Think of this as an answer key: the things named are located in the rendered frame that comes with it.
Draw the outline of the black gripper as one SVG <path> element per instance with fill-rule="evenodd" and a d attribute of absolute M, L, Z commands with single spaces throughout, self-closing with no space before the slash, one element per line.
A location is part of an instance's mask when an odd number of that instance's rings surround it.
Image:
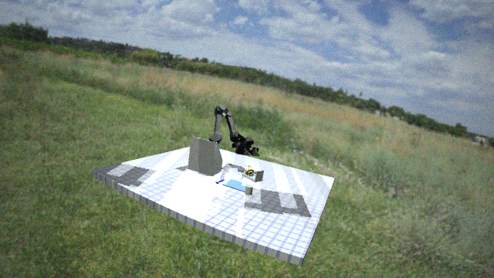
<path fill-rule="evenodd" d="M 258 151 L 259 149 L 257 147 L 253 147 L 252 150 L 250 150 L 250 146 L 245 146 L 245 145 L 243 146 L 243 143 L 241 143 L 240 145 L 237 145 L 235 153 L 241 155 L 250 155 L 251 153 L 252 156 L 259 157 Z"/>

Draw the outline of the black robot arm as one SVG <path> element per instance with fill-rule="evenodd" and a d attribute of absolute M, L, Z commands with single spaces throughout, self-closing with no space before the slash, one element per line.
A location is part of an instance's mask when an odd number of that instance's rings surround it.
<path fill-rule="evenodd" d="M 225 113 L 222 113 L 223 111 Z M 220 132 L 221 118 L 225 117 L 227 120 L 227 123 L 228 123 L 229 130 L 230 130 L 230 140 L 232 142 L 235 142 L 235 143 L 232 143 L 232 148 L 237 147 L 237 145 L 240 145 L 241 143 L 243 143 L 243 146 L 244 145 L 250 146 L 250 148 L 252 148 L 251 145 L 253 145 L 254 140 L 249 138 L 249 137 L 244 138 L 242 135 L 239 134 L 239 132 L 235 128 L 235 124 L 234 124 L 234 121 L 232 119 L 232 113 L 229 112 L 225 106 L 223 106 L 222 104 L 217 105 L 214 112 L 215 112 L 215 130 L 214 130 L 213 136 L 210 136 L 210 138 L 208 139 L 209 141 L 214 141 L 214 142 L 217 142 L 219 144 L 219 142 L 222 140 L 223 134 L 221 134 L 221 132 Z"/>

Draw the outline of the grey cylinder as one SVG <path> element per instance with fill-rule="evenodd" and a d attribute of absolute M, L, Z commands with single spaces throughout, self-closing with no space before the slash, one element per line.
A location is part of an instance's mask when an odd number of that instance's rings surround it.
<path fill-rule="evenodd" d="M 252 189 L 253 189 L 253 186 L 252 185 L 245 185 L 245 195 L 252 195 Z"/>

